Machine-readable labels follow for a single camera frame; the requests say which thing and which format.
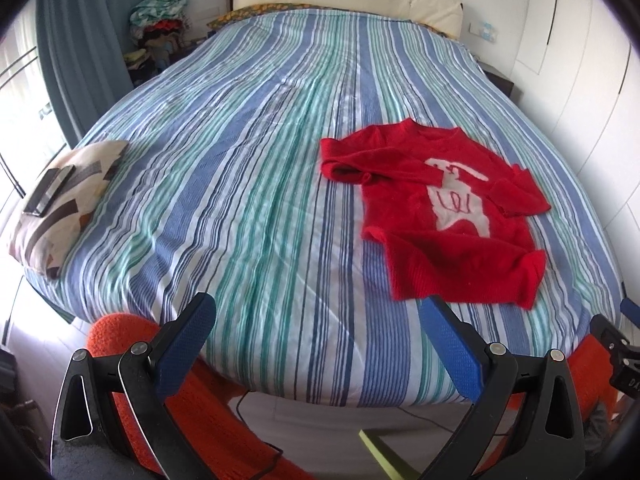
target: blue curtain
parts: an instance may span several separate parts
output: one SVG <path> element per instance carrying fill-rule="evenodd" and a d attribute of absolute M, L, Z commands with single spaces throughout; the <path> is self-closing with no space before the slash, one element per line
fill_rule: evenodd
<path fill-rule="evenodd" d="M 42 75 L 58 123 L 74 147 L 133 89 L 122 59 L 131 8 L 142 0 L 37 0 Z"/>

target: folded sweater sleeve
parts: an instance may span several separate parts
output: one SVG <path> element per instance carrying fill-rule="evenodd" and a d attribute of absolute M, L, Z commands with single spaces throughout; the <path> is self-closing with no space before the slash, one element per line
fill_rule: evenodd
<path fill-rule="evenodd" d="M 505 216 L 531 216 L 549 211 L 551 206 L 529 170 L 522 170 L 517 164 L 511 169 L 513 176 L 497 180 L 487 198 Z"/>
<path fill-rule="evenodd" d="M 320 171 L 338 182 L 365 184 L 383 176 L 432 186 L 442 184 L 442 170 L 388 146 L 379 126 L 369 126 L 342 140 L 321 139 L 320 154 Z"/>

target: bedspread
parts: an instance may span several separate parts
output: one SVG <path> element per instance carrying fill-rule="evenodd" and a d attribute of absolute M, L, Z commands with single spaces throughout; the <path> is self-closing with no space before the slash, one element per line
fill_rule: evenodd
<path fill-rule="evenodd" d="M 455 400 L 417 301 L 390 298 L 380 245 L 360 238 L 358 187 L 319 173 L 319 139 L 412 117 L 460 126 L 529 168 L 552 204 L 529 218 L 547 270 L 530 312 L 454 304 L 488 342 L 569 354 L 620 279 L 593 209 L 548 140 L 466 48 L 411 22 L 303 9 L 231 23 L 113 107 L 83 139 L 130 147 L 57 281 L 82 319 L 165 322 L 196 293 L 218 304 L 203 357 L 246 386 L 306 402 Z"/>

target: silver bolt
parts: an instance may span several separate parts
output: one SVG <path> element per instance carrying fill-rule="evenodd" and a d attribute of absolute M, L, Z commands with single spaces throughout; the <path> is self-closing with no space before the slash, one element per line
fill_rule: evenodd
<path fill-rule="evenodd" d="M 140 355 L 145 353 L 147 348 L 149 348 L 149 345 L 146 344 L 144 341 L 133 343 L 133 346 L 131 347 L 131 353 L 133 355 Z"/>
<path fill-rule="evenodd" d="M 549 352 L 549 355 L 554 361 L 564 361 L 564 354 L 557 348 L 554 348 L 551 352 Z"/>
<path fill-rule="evenodd" d="M 82 361 L 86 357 L 86 354 L 87 354 L 86 350 L 84 348 L 81 348 L 79 350 L 76 350 L 74 354 L 71 356 L 71 358 L 74 361 Z"/>
<path fill-rule="evenodd" d="M 489 345 L 489 351 L 494 355 L 505 355 L 507 353 L 507 347 L 502 343 L 491 343 Z"/>

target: floor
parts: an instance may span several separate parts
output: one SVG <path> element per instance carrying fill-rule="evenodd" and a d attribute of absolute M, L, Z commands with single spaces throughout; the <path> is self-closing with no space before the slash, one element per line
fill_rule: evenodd
<path fill-rule="evenodd" d="M 69 359 L 84 346 L 89 325 L 79 319 L 66 323 L 20 275 L 4 271 L 0 300 L 13 303 L 7 345 L 17 359 L 21 395 L 38 403 L 39 409 L 31 414 L 32 425 L 46 450 L 50 449 L 50 431 Z M 9 291 L 15 287 L 12 301 Z M 633 344 L 640 345 L 640 331 L 631 325 L 625 325 L 624 330 Z M 330 408 L 251 393 L 240 409 L 261 439 L 285 450 L 287 458 L 316 478 L 386 478 L 361 443 L 360 429 L 378 430 L 417 470 L 428 465 L 449 437 L 447 431 L 395 408 Z M 468 404 L 448 404 L 410 411 L 453 429 L 467 409 Z M 500 431 L 508 428 L 512 418 L 510 413 Z"/>

